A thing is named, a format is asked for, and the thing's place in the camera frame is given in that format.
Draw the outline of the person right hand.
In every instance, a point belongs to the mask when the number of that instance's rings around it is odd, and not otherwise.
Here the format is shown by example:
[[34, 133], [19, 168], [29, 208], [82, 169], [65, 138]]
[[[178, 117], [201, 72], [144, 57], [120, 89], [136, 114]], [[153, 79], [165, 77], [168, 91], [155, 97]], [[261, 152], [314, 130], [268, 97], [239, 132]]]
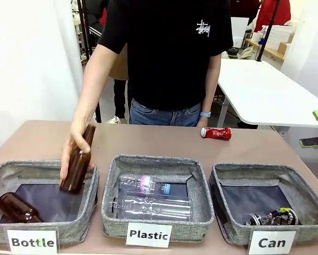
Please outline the person right hand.
[[68, 174], [68, 166], [70, 161], [71, 153], [75, 148], [82, 150], [84, 154], [90, 152], [91, 146], [83, 138], [86, 127], [90, 124], [91, 116], [75, 116], [69, 133], [63, 145], [63, 152], [61, 158], [61, 170], [60, 170], [60, 180], [65, 180]]

